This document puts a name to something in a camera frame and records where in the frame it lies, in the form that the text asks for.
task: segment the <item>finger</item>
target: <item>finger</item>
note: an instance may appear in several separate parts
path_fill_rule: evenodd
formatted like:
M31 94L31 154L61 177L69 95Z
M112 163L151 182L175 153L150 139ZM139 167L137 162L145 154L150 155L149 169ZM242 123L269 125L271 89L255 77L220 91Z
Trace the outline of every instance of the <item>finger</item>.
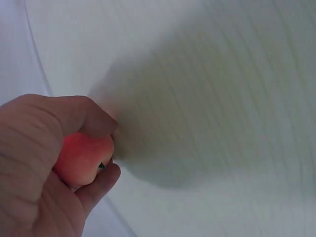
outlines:
M113 187L120 176L120 169L116 164L107 165L106 169L97 175L93 183L78 189L75 194L85 210L86 216Z
M101 137L113 133L118 126L111 116L88 97L41 97L35 105L56 120L55 129L61 129L64 137L77 131L90 137Z

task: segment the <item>faint vertical line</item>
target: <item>faint vertical line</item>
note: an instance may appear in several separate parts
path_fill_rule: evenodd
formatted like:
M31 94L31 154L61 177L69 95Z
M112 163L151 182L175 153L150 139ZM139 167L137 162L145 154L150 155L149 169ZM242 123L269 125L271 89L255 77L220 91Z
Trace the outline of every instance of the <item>faint vertical line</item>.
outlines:
M316 22L315 22L314 18L312 17L312 14L310 13L308 8L306 7L306 4L304 3L303 0L300 0L299 2L301 4L302 8L306 11L307 17L309 18L310 23L312 24L314 30L316 31Z
M232 52L232 54L233 54L233 56L234 56L234 58L235 58L235 60L236 60L236 62L237 62L237 65L238 65L240 71L242 72L243 76L244 76L245 78L247 78L246 72L244 71L242 65L241 65L240 62L238 61L238 56L236 55L236 52L235 52L235 50L234 50L232 44L230 43L228 37L227 37L226 34L223 32L223 30L222 30L221 27L219 26L218 22L212 17L211 12L209 12L209 10L208 10L209 7L207 6L207 3L206 3L205 1L203 1L203 4L205 5L205 7L206 7L206 9L207 9L208 15L213 19L213 22L215 23L215 25L216 25L216 27L218 28L218 30L221 32L221 34L222 34L222 36L223 36L223 38L224 38L224 40L225 40L227 46L228 46L229 49L231 50L231 52ZM250 85L249 85L248 80L247 80L246 82L247 82L247 87L248 87L249 91L251 92L251 97L252 97L252 99L253 99L253 101L254 101L255 108L257 109L257 111L259 111L258 105L257 105L257 103L256 103L256 99L254 98L254 95L253 95L253 93L252 93L252 90L251 90L251 88L250 88Z

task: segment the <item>white curved surface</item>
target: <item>white curved surface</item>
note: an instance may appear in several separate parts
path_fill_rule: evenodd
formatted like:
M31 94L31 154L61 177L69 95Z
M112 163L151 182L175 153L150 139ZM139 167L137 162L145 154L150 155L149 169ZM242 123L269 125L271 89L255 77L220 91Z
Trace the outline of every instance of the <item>white curved surface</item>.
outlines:
M119 120L110 198L138 237L315 236L315 1L28 10L53 92Z
M51 95L23 0L0 0L0 105L27 93ZM91 212L83 237L132 237L108 198Z

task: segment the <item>red object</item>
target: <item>red object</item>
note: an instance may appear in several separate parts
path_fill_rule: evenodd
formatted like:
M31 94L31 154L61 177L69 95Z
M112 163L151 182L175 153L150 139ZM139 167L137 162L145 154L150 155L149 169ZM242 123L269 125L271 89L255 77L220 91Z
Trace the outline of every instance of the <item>red object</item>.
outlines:
M95 179L100 163L110 161L113 151L110 135L92 139L77 132L64 139L54 170L68 185L88 185Z

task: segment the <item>hand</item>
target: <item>hand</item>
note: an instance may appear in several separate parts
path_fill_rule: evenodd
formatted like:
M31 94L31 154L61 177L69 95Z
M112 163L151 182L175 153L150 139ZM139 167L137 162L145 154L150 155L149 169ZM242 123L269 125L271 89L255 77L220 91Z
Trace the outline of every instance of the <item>hand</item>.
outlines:
M63 138L111 134L117 123L92 100L24 95L0 107L0 233L79 237L85 220L120 175L115 164L72 192L52 170Z

